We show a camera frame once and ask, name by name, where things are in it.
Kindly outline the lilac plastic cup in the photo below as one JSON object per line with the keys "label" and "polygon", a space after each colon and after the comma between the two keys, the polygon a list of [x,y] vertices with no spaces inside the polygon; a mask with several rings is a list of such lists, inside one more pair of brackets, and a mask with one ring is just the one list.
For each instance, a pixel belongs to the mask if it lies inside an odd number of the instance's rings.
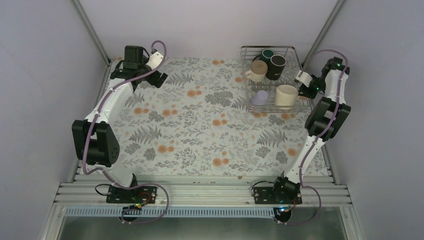
{"label": "lilac plastic cup", "polygon": [[266,106],[269,94],[265,90],[259,90],[251,99],[250,103],[254,106]]}

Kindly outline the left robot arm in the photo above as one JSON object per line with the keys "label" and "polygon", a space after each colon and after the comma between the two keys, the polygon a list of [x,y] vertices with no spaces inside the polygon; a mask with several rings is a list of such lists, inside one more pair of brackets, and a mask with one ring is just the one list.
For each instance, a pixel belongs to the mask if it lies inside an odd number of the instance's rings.
{"label": "left robot arm", "polygon": [[139,197],[137,178],[119,160],[120,144],[114,123],[121,108],[144,82],[160,88],[168,75],[159,68],[167,59],[167,50],[151,51],[136,45],[124,48],[124,57],[110,73],[108,87],[94,109],[71,126],[77,158],[82,161],[82,172],[91,175],[101,172],[119,190],[119,196],[131,203]]}

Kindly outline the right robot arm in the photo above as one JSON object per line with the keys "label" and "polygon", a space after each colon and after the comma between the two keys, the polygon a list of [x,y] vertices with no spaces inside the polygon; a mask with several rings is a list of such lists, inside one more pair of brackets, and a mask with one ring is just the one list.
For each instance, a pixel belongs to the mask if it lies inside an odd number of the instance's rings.
{"label": "right robot arm", "polygon": [[273,184],[270,195],[274,202],[301,202],[302,180],[309,164],[320,148],[337,134],[350,114],[351,107],[344,98],[350,73],[347,63],[347,60],[333,57],[326,62],[319,77],[300,71],[295,78],[301,82],[301,96],[314,99],[318,92],[323,92],[323,96],[306,119],[307,137],[296,160]]}

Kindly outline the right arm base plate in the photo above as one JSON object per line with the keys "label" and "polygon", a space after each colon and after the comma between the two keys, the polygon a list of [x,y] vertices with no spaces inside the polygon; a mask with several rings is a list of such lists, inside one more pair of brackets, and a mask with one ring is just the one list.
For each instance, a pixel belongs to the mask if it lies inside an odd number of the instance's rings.
{"label": "right arm base plate", "polygon": [[302,197],[298,194],[300,193],[285,192],[281,189],[273,190],[272,187],[256,186],[253,188],[253,198],[256,205],[302,204]]}

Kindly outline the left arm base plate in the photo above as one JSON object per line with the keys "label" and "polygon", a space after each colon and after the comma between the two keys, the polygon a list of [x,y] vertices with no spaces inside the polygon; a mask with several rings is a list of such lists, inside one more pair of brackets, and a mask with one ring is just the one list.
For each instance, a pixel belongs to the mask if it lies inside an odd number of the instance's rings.
{"label": "left arm base plate", "polygon": [[111,186],[108,189],[106,202],[108,204],[154,204],[158,188],[156,186],[143,186],[133,190],[126,190]]}

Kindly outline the cream ribbed mug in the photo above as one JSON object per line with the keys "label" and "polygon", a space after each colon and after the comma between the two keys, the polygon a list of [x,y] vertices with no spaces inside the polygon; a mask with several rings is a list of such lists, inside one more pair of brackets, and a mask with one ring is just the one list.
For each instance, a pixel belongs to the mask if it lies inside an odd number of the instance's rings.
{"label": "cream ribbed mug", "polygon": [[282,110],[291,110],[298,98],[299,91],[288,84],[279,85],[275,90],[274,104]]}

